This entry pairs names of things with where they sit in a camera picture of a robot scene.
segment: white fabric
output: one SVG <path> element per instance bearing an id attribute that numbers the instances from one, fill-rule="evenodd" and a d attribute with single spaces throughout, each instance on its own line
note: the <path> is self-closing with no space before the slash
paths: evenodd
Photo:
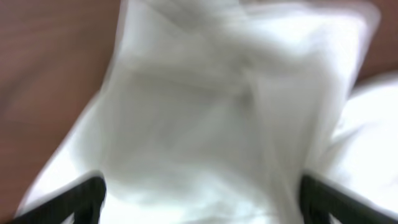
<path id="1" fill-rule="evenodd" d="M 22 204 L 98 169 L 101 223 L 301 223 L 297 182 L 327 147 L 375 10 L 174 0 L 122 12 L 107 82 Z"/>
<path id="2" fill-rule="evenodd" d="M 398 218 L 398 72 L 358 87 L 313 169 L 334 187 Z"/>

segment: brown surface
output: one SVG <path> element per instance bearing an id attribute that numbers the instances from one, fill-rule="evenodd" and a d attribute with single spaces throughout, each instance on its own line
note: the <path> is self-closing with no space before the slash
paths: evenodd
<path id="1" fill-rule="evenodd" d="M 361 77 L 398 68 L 398 1 Z M 23 193 L 101 85 L 119 0 L 0 0 L 0 217 Z"/>
<path id="2" fill-rule="evenodd" d="M 372 0 L 381 11 L 381 23 L 364 61 L 359 79 L 398 70 L 398 1 Z"/>

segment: black frame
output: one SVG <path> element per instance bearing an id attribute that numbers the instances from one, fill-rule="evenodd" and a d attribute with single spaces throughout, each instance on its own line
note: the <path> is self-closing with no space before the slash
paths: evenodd
<path id="1" fill-rule="evenodd" d="M 106 195 L 102 176 L 94 176 L 6 224 L 59 224 L 74 213 L 75 224 L 98 224 Z"/>
<path id="2" fill-rule="evenodd" d="M 305 224 L 330 224 L 330 215 L 343 224 L 398 224 L 385 213 L 371 209 L 310 175 L 302 177 L 299 200 Z"/>

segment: white cloth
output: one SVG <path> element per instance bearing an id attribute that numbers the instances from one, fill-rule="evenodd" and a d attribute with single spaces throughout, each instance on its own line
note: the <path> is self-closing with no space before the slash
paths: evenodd
<path id="1" fill-rule="evenodd" d="M 375 10 L 174 0 L 122 12 L 107 82 L 23 204 L 98 169 L 101 223 L 301 223 L 297 183 L 327 147 Z"/>

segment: plastic bag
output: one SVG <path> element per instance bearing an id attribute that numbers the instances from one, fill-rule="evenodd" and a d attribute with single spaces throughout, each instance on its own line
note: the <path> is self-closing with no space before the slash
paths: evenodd
<path id="1" fill-rule="evenodd" d="M 24 204 L 93 169 L 101 223 L 301 223 L 377 12 L 129 1 L 108 79 Z"/>

